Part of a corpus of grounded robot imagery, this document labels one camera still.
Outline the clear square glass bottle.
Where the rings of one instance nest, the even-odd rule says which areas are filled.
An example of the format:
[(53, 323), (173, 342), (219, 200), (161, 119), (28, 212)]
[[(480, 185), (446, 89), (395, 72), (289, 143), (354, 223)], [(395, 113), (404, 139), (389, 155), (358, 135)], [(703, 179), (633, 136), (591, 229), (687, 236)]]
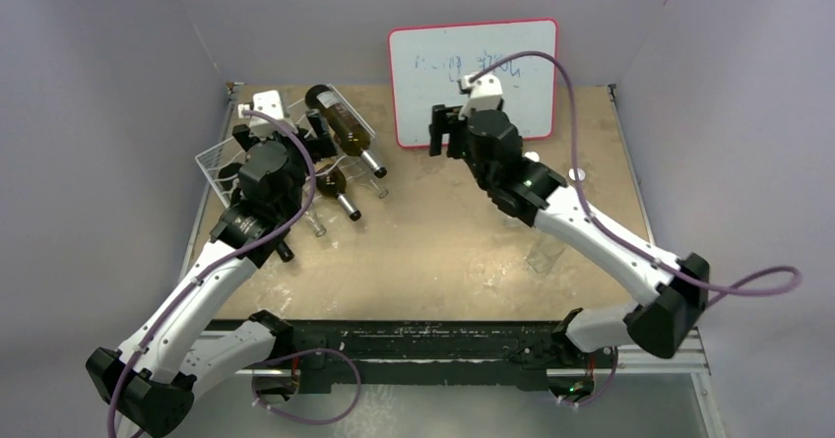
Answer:
[(303, 214), (303, 219), (310, 227), (312, 233), (316, 237), (322, 237), (327, 233), (327, 228), (321, 222), (321, 219), (315, 210), (315, 205), (312, 204)]

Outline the clear bottle back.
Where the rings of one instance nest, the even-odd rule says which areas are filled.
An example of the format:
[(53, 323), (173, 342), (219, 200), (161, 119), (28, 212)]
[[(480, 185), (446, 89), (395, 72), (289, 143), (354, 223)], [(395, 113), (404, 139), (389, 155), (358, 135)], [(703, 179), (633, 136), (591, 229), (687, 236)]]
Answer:
[(378, 181), (364, 162), (357, 161), (352, 166), (352, 182), (372, 192), (378, 199), (384, 199), (389, 195), (388, 188)]

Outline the dark bottle brown label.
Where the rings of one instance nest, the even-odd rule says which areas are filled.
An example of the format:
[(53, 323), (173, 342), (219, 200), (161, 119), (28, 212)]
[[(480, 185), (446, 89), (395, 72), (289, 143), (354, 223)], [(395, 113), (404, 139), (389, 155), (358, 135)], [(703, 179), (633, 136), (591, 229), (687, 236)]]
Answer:
[(358, 221), (362, 213), (348, 195), (348, 182), (343, 172), (334, 164), (327, 166), (316, 176), (317, 190), (323, 197), (335, 200), (351, 221)]

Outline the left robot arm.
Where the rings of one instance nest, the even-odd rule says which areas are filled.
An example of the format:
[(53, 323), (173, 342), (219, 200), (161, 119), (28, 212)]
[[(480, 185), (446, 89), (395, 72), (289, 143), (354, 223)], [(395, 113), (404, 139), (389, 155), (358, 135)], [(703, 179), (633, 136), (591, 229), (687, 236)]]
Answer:
[(275, 112), (242, 113), (250, 121), (242, 127), (249, 159), (237, 174), (240, 198), (152, 316), (118, 348), (100, 347), (87, 360), (108, 405), (109, 437), (165, 437), (240, 369), (262, 361), (280, 368), (292, 359), (293, 341), (271, 328), (273, 315), (198, 344), (220, 308), (273, 254), (292, 260), (285, 239), (314, 201), (315, 159), (296, 127)]

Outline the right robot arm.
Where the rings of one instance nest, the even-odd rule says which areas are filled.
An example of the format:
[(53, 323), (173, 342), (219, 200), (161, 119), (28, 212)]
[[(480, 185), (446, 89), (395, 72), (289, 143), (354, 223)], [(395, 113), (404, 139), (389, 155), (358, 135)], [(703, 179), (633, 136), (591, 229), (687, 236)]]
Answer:
[(437, 104), (428, 126), (431, 156), (466, 163), (477, 185), (511, 218), (566, 243), (614, 278), (631, 302), (575, 309), (553, 334), (555, 358), (575, 366), (605, 346), (635, 344), (670, 359), (707, 306), (702, 284), (710, 265), (654, 246), (596, 209), (583, 211), (577, 190), (547, 165), (523, 154), (523, 142), (499, 110), (460, 119), (457, 106)]

